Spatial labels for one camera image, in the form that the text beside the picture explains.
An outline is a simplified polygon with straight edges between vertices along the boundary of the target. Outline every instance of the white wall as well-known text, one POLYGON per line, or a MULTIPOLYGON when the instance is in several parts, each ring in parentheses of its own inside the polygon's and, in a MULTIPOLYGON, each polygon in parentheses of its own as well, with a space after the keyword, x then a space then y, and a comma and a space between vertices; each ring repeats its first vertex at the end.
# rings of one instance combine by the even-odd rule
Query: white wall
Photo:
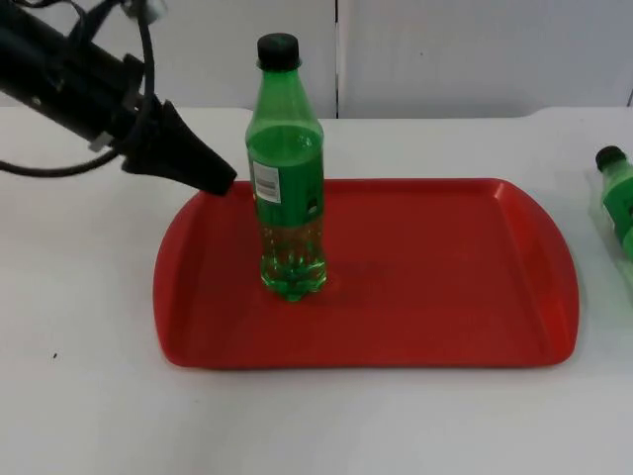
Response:
MULTIPOLYGON (((338 0, 340 117, 515 116, 622 106, 633 88, 633 0, 338 0)), ((79 0, 83 6, 95 0, 79 0)), ((167 0, 152 27, 157 92, 180 106, 251 107, 255 42, 300 39, 321 117, 335 111, 334 0, 167 0)), ((68 31, 70 7, 44 11, 68 31)), ((97 43, 140 57, 120 11, 97 43)), ((0 95, 0 105, 10 103, 0 95)))
POLYGON ((632 0, 339 0, 340 117, 623 106, 632 0))
MULTIPOLYGON (((78 0, 89 7, 95 0, 78 0)), ((169 14, 151 27, 156 55, 156 90, 179 106, 251 107, 259 85, 257 39, 288 32, 300 42, 301 74, 321 117, 335 110, 334 0, 167 0, 169 14)), ((75 20, 67 5, 39 16, 65 33, 75 20)), ((141 58, 136 25, 119 9, 97 44, 122 57, 141 58)), ((0 95, 0 105, 8 104, 0 95)))

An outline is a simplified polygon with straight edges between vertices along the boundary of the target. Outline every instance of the green liquid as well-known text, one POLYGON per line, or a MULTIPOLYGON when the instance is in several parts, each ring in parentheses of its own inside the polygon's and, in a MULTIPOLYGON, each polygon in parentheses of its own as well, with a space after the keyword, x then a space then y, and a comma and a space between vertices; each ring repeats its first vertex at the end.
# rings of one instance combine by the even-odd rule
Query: green liquid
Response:
POLYGON ((326 279, 322 138, 308 128, 281 125, 261 130, 248 139, 247 147, 255 191, 253 161, 277 170, 279 177, 279 194, 270 193, 280 195, 279 202, 255 194, 263 248, 261 279, 287 300, 298 301, 318 291, 326 279))

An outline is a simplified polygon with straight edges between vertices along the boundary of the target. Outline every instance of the bottle base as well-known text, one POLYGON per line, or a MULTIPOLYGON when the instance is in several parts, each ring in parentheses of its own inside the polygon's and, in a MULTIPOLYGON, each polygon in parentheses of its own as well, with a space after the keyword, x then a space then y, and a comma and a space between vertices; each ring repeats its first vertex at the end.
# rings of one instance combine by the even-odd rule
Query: bottle base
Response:
POLYGON ((262 282, 269 290, 281 295, 288 302, 298 302, 306 294, 318 292, 327 280, 325 262, 301 269, 289 269, 286 272, 280 272, 280 269, 270 270, 262 261, 262 282))

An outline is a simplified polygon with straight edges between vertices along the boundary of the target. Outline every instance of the partial green bottle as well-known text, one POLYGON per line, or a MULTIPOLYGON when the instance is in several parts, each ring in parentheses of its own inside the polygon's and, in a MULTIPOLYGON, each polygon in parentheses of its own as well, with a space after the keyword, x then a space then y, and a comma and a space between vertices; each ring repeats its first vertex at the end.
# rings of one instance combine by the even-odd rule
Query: partial green bottle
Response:
POLYGON ((599 151, 595 163, 604 179, 602 206, 624 252, 633 260, 633 166, 614 145, 599 151))
POLYGON ((257 42, 259 97, 246 131, 250 180, 259 219, 264 284, 289 301, 325 282, 323 129, 299 77, 292 35, 257 42))

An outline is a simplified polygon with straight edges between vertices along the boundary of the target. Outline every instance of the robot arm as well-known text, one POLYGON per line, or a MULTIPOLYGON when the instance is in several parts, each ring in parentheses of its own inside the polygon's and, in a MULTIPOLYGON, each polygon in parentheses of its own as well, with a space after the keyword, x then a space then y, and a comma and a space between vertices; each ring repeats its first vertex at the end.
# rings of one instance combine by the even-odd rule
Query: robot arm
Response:
POLYGON ((72 0, 0 0, 0 90, 75 132, 97 151, 86 163, 54 169, 26 168, 0 161, 0 170, 35 177, 71 176, 102 166, 119 154, 123 170, 160 176, 223 195, 235 171, 185 125, 174 106, 153 93, 154 64, 148 24, 161 3, 103 0, 83 12, 72 0), (20 8, 70 3, 79 21, 65 37, 20 8), (143 61, 119 60, 92 43, 117 5, 137 17, 143 61), (138 93, 145 79, 143 95, 138 93))

